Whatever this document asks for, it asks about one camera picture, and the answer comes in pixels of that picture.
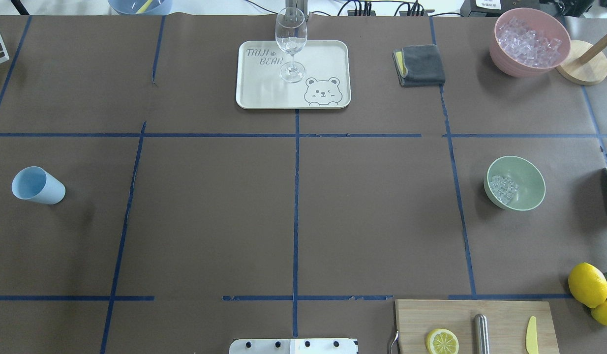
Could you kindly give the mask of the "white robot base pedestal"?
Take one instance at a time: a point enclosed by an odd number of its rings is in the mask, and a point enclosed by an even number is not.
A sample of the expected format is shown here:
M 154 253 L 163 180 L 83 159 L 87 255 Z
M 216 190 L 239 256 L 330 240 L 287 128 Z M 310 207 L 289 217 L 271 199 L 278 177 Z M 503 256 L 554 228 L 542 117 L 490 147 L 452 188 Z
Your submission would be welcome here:
M 230 354 L 357 354 L 358 341 L 350 338 L 240 339 Z

